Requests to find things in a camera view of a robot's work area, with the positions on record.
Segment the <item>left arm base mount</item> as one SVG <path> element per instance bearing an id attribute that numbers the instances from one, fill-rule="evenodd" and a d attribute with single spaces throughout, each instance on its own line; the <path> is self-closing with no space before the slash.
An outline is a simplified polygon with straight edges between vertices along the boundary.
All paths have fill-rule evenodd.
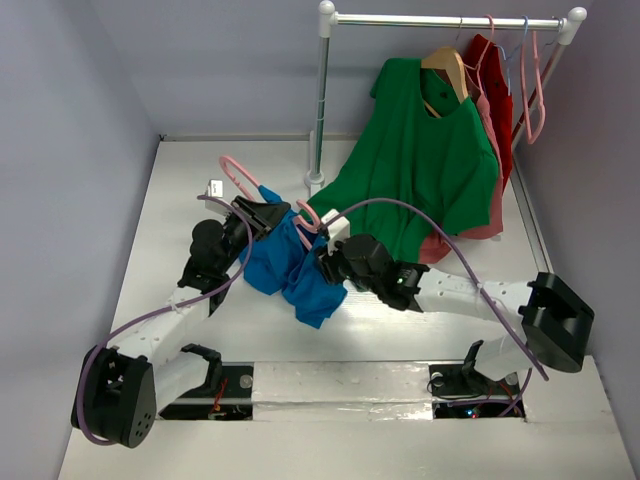
<path id="1" fill-rule="evenodd" d="M 221 354 L 198 344 L 181 349 L 187 360 L 207 363 L 203 380 L 164 408 L 163 420 L 245 421 L 253 417 L 253 363 L 224 362 Z"/>

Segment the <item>pink plastic hanger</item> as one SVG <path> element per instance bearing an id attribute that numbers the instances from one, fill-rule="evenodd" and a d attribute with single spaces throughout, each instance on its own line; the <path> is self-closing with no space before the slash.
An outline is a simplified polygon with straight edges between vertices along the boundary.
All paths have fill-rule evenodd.
<path id="1" fill-rule="evenodd" d="M 238 162 L 231 156 L 220 156 L 219 164 L 223 173 L 238 188 L 238 190 L 243 193 L 248 200 L 254 201 L 255 198 L 253 197 L 253 195 L 245 187 L 242 181 L 239 180 L 238 177 L 232 172 L 232 170 L 235 169 L 256 189 L 261 186 L 261 183 L 240 162 Z M 292 220 L 292 222 L 297 230 L 300 242 L 307 251 L 310 251 L 312 249 L 312 242 L 307 238 L 305 232 L 309 232 L 310 234 L 318 234 L 322 226 L 322 222 L 315 210 L 306 201 L 298 199 L 296 201 L 296 204 L 299 207 L 299 213 Z"/>

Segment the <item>blue t-shirt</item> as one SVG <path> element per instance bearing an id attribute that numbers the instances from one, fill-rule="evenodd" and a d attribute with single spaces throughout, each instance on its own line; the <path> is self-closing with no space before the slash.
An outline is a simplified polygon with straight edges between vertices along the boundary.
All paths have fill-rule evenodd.
<path id="1" fill-rule="evenodd" d="M 341 284 L 326 282 L 315 257 L 326 241 L 308 233 L 312 248 L 307 249 L 293 223 L 295 216 L 295 211 L 287 210 L 277 227 L 245 248 L 238 260 L 247 263 L 243 274 L 249 285 L 266 295 L 281 293 L 293 306 L 298 321 L 318 329 L 343 303 L 347 290 Z"/>

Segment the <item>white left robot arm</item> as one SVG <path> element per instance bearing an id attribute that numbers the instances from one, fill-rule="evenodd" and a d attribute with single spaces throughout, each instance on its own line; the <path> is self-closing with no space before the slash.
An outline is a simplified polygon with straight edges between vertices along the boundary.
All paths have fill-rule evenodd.
<path id="1" fill-rule="evenodd" d="M 166 306 L 119 327 L 85 355 L 71 424 L 91 442 L 135 448 L 180 396 L 220 391 L 220 353 L 187 342 L 187 334 L 222 304 L 234 279 L 230 267 L 250 257 L 290 205 L 243 197 L 218 204 L 227 212 L 224 221 L 193 228 L 189 258 Z"/>

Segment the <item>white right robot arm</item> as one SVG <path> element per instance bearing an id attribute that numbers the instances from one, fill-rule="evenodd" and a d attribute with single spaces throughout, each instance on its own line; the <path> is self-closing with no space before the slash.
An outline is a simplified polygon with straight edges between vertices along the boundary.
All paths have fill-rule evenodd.
<path id="1" fill-rule="evenodd" d="M 349 281 L 392 309 L 447 312 L 500 323 L 505 336 L 474 342 L 460 368 L 462 384 L 470 391 L 482 392 L 537 364 L 564 373 L 578 373 L 583 367 L 595 313 L 553 273 L 541 272 L 530 282 L 480 283 L 395 260 L 369 234 L 321 247 L 315 257 L 328 283 Z"/>

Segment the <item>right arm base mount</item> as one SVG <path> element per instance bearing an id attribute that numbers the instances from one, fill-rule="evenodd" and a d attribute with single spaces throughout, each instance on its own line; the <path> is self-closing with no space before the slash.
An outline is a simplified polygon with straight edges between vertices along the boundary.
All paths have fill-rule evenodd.
<path id="1" fill-rule="evenodd" d="M 429 366 L 427 392 L 435 419 L 526 417 L 519 380 L 491 380 L 475 370 L 482 341 L 472 344 L 461 363 Z"/>

